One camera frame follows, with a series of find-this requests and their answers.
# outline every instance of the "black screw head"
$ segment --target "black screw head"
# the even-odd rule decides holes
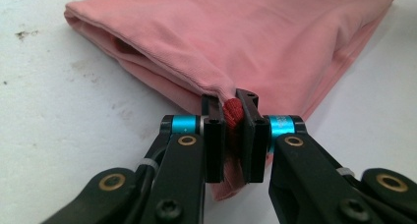
[[[116,186],[118,183],[120,183],[120,177],[117,176],[109,177],[104,181],[104,185],[106,185],[107,187]]]
[[[208,120],[208,122],[211,123],[211,124],[218,124],[218,123],[220,123],[220,121],[218,119],[210,119],[210,120]]]
[[[339,211],[354,223],[368,223],[372,219],[363,204],[353,198],[343,199],[339,203]]]
[[[163,199],[155,209],[155,216],[159,223],[175,223],[181,219],[183,209],[174,199]]]

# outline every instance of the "blue ring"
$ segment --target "blue ring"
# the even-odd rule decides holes
[[[282,134],[295,133],[294,122],[292,118],[287,115],[268,115],[270,121],[270,147],[269,153],[275,150],[276,138]]]
[[[194,134],[196,128],[196,115],[175,115],[172,119],[172,134]]]

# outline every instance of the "cable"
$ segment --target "cable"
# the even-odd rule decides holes
[[[148,168],[145,173],[145,178],[144,178],[144,182],[141,188],[141,192],[138,198],[136,198],[136,200],[133,202],[132,208],[129,211],[127,218],[125,219],[124,224],[137,223],[139,221],[138,219],[142,217],[142,213],[144,212],[145,204],[148,200],[151,186],[153,183],[153,178],[154,178],[153,167],[148,166],[148,165],[144,165],[144,166],[147,166]]]
[[[153,160],[158,166],[160,166],[163,155],[165,154],[165,150],[166,150],[166,147],[157,149],[151,156],[145,156],[144,159]],[[135,172],[135,175],[137,176],[138,179],[141,177],[142,173],[144,172],[143,171],[144,166],[142,166],[142,165],[145,165],[144,159],[139,163],[138,169]]]

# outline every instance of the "fabric fold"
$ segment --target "fabric fold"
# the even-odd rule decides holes
[[[255,92],[262,114],[307,119],[360,54],[392,0],[84,0],[69,25],[190,113],[202,94]],[[229,157],[229,197],[243,185]]]

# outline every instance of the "white table surface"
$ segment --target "white table surface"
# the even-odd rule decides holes
[[[39,223],[98,172],[134,169],[163,115],[183,113],[71,30],[69,1],[0,0],[2,224]],[[395,0],[309,132],[358,178],[384,167],[417,181],[416,90],[417,0]],[[208,192],[205,223],[278,223],[268,182]]]

